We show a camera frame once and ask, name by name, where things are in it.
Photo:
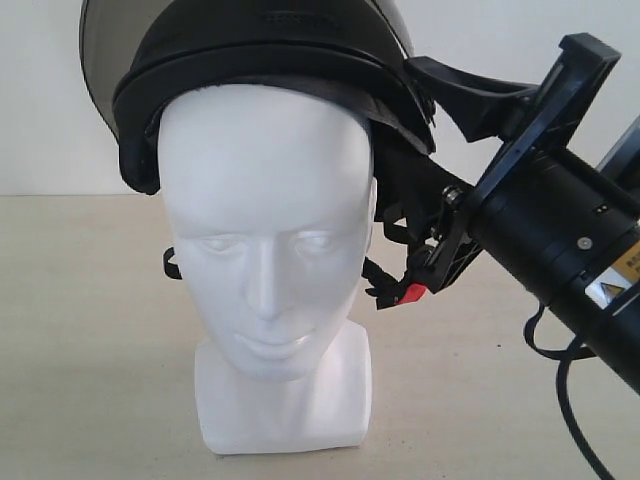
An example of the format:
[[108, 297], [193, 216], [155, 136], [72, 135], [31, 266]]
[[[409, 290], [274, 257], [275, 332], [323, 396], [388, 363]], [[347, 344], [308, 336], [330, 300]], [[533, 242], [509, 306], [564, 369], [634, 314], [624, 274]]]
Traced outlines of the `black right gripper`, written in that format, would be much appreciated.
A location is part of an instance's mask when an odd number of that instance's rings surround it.
[[425, 262], [427, 285], [450, 287], [480, 252], [497, 260], [544, 304], [575, 298], [576, 283], [620, 250], [638, 203], [568, 147], [620, 55], [587, 33], [560, 42], [535, 84], [464, 72], [431, 57], [405, 70], [464, 138], [501, 147], [474, 187], [448, 186]]

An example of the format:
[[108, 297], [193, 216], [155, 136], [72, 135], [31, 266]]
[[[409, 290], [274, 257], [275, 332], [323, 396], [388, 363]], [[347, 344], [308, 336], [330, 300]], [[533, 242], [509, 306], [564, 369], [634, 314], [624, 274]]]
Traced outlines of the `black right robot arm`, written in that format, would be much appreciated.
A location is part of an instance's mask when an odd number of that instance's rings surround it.
[[567, 35], [559, 47], [540, 85], [408, 60], [466, 140], [502, 143], [474, 187], [444, 189], [436, 248], [411, 261], [439, 292], [487, 252], [637, 387], [639, 204], [568, 147], [620, 54], [587, 33]]

